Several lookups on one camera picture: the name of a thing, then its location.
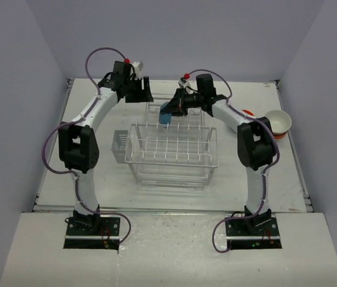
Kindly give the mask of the blue plastic bowl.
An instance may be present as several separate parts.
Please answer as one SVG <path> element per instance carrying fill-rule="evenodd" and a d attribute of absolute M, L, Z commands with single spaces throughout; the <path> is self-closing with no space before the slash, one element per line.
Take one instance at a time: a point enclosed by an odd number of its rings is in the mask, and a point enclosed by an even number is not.
<path fill-rule="evenodd" d="M 169 104 L 169 102 L 164 102 L 161 106 L 160 106 L 160 114 L 158 117 L 158 122 L 159 124 L 162 125 L 167 125 L 171 123 L 171 114 L 163 114 L 161 111 Z"/>

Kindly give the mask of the small orange plastic bowl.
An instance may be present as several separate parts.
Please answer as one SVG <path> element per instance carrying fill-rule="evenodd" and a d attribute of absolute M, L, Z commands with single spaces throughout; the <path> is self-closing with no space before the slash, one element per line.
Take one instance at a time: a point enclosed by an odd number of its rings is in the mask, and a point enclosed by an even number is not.
<path fill-rule="evenodd" d="M 249 111 L 248 109 L 243 109 L 243 112 L 251 117 L 255 117 L 255 114 L 252 111 Z"/>

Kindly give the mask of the large orange ceramic bowl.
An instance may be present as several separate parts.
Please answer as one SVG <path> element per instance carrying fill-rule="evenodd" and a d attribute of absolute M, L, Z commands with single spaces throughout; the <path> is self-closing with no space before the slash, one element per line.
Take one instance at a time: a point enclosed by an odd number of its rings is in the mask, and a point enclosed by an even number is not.
<path fill-rule="evenodd" d="M 276 139 L 276 140 L 278 140 L 278 139 L 282 139 L 282 138 L 284 138 L 285 136 L 287 135 L 287 133 L 285 132 L 285 133 L 274 133 L 274 138 Z"/>

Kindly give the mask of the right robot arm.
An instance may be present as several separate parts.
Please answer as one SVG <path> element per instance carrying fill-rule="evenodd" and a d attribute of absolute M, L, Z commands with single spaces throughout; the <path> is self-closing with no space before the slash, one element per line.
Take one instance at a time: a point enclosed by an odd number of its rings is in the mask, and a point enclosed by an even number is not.
<path fill-rule="evenodd" d="M 179 80 L 179 88 L 160 113 L 184 117 L 188 115 L 189 108 L 200 108 L 236 132 L 238 158 L 247 173 L 244 229 L 251 235 L 257 235 L 271 219 L 268 172 L 280 159 L 269 119 L 255 118 L 233 107 L 231 96 L 217 93 L 211 74 L 197 75 L 195 90 L 190 87 L 189 77 L 190 74 L 185 74 Z"/>

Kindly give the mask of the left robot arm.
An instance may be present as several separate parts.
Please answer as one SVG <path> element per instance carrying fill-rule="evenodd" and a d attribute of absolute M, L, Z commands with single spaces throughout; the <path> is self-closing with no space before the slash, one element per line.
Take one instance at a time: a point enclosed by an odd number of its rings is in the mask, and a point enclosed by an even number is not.
<path fill-rule="evenodd" d="M 100 151 L 96 130 L 121 99 L 126 103 L 152 102 L 149 78 L 142 76 L 142 62 L 116 61 L 113 70 L 95 84 L 96 95 L 73 119 L 59 128 L 59 159 L 72 172 L 76 203 L 73 219 L 89 235 L 101 229 L 99 202 L 94 188 L 94 168 Z"/>

